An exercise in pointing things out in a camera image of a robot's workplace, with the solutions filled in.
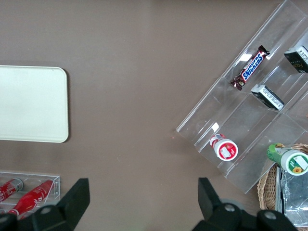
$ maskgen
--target clear acrylic tray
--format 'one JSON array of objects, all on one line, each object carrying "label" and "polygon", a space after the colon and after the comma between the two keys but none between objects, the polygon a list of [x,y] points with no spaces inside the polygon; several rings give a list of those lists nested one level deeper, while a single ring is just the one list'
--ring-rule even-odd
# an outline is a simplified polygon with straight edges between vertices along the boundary
[{"label": "clear acrylic tray", "polygon": [[0,171],[0,185],[3,185],[12,178],[21,179],[24,183],[24,186],[21,191],[14,193],[6,200],[0,202],[0,213],[6,213],[11,210],[23,195],[25,195],[27,192],[31,191],[32,189],[39,186],[48,179],[52,179],[54,183],[54,187],[51,189],[48,196],[35,208],[28,211],[27,213],[22,214],[21,216],[27,217],[42,206],[55,205],[60,201],[60,176]]},{"label": "clear acrylic tray", "polygon": [[[307,15],[291,1],[280,4],[177,128],[244,193],[273,165],[266,156],[270,144],[308,143],[308,74],[298,73],[284,56],[295,45],[308,48],[307,22]],[[270,55],[239,91],[230,81],[260,45]],[[260,102],[251,93],[256,84],[270,88],[284,108],[279,112]],[[217,133],[237,144],[237,158],[224,162],[216,157],[209,140]]]}]

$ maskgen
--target coca-cola bottle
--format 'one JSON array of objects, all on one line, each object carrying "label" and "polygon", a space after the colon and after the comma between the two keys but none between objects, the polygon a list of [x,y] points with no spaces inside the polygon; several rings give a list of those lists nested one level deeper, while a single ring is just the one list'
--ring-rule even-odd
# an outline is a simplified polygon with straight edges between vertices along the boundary
[{"label": "coca-cola bottle", "polygon": [[52,180],[45,181],[38,187],[27,192],[22,198],[20,198],[17,205],[15,205],[15,207],[11,209],[8,213],[19,216],[25,212],[30,211],[46,198],[52,187]]}]

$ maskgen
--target white label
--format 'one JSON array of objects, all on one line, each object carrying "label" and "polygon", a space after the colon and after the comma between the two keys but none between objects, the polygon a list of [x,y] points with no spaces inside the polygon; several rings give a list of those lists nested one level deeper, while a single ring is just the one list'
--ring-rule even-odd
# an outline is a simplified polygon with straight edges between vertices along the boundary
[{"label": "white label", "polygon": [[214,132],[216,132],[218,130],[218,128],[219,128],[219,125],[218,125],[218,123],[215,122],[215,124],[213,124],[213,126],[212,126],[212,130]]},{"label": "white label", "polygon": [[308,64],[308,52],[304,47],[301,47],[300,49],[297,50],[299,55],[303,58],[303,60]]},{"label": "white label", "polygon": [[223,155],[223,157],[225,157],[226,159],[231,156],[231,154],[229,153],[229,151],[228,151],[228,149],[226,147],[223,147],[220,150],[220,152]]},{"label": "white label", "polygon": [[278,99],[273,96],[266,88],[262,89],[262,94],[274,105],[278,110],[281,110],[283,105],[278,101]]},{"label": "white label", "polygon": [[302,169],[306,169],[308,167],[307,161],[304,160],[302,156],[294,157],[294,160],[302,167]]}]

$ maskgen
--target snickers wrapper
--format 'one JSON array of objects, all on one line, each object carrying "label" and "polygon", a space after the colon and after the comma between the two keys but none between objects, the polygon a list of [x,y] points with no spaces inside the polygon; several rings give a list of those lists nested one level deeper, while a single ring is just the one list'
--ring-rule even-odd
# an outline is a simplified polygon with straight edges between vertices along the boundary
[{"label": "snickers wrapper", "polygon": [[251,56],[238,76],[235,77],[230,83],[238,90],[242,90],[242,87],[245,85],[247,80],[252,76],[255,70],[263,62],[264,58],[269,54],[270,53],[263,46],[259,46],[257,52]]}]

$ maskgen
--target red can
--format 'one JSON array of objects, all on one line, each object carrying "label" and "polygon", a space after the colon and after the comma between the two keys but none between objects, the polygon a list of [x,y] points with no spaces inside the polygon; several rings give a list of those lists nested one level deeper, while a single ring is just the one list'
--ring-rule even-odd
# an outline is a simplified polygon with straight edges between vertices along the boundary
[{"label": "red can", "polygon": [[24,184],[19,178],[13,178],[10,181],[0,186],[0,202],[7,199],[9,196],[22,190]]}]

